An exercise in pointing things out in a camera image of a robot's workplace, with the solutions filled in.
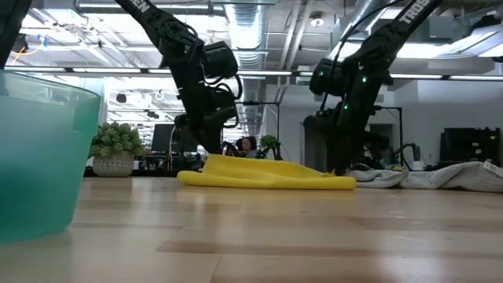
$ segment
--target yellow towel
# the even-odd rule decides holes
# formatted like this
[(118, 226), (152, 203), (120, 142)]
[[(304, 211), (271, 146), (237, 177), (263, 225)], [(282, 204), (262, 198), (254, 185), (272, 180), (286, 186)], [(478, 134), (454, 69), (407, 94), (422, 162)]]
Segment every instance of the yellow towel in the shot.
[(202, 173), (182, 171), (178, 180), (189, 186), (250, 189), (354, 189), (352, 177), (335, 177), (284, 161), (210, 155)]

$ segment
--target translucent bowl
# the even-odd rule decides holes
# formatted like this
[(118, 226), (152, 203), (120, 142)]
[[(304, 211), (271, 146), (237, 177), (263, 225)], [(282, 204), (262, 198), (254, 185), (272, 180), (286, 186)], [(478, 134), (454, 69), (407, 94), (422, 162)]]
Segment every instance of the translucent bowl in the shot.
[(70, 224), (100, 101), (88, 90), (0, 72), (0, 243)]

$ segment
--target green plant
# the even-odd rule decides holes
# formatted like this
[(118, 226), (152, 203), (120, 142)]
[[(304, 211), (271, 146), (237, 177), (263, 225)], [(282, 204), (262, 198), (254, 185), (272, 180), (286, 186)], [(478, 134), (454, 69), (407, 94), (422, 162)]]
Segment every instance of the green plant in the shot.
[(273, 135), (267, 134), (260, 139), (260, 146), (262, 148), (276, 148), (281, 143)]
[(103, 123), (99, 126), (97, 135), (91, 143), (91, 156), (109, 157), (117, 153), (127, 152), (137, 156), (145, 150), (137, 130), (131, 130), (128, 124)]

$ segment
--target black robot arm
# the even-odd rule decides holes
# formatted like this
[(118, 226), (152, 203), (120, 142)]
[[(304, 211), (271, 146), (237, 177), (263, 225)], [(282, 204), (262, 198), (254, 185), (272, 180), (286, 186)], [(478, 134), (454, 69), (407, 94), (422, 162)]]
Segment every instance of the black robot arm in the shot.
[[(365, 126), (381, 85), (391, 79), (389, 68), (406, 40), (443, 0), (412, 0), (389, 24), (372, 33), (342, 63), (323, 59), (314, 70), (310, 90), (325, 95), (316, 116), (304, 121), (325, 133), (328, 169), (342, 175), (365, 142)], [(326, 95), (342, 98), (324, 110)]]
[[(237, 62), (224, 43), (208, 46), (198, 39), (196, 31), (173, 15), (156, 8), (148, 0), (116, 0), (145, 30), (163, 55), (160, 68), (169, 68), (178, 88), (185, 114), (177, 116), (176, 127), (187, 125), (197, 141), (209, 152), (220, 152), (224, 124), (234, 118), (239, 123), (235, 100), (242, 85), (237, 76)], [(218, 83), (235, 77), (239, 94)], [(216, 83), (206, 83), (216, 78)]]

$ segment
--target wooden tabletop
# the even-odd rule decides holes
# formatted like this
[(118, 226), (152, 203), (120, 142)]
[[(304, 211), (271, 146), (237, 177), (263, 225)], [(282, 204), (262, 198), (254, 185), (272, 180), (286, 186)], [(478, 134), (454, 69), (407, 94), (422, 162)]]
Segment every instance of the wooden tabletop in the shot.
[(69, 229), (0, 246), (0, 282), (503, 282), (503, 196), (86, 178)]

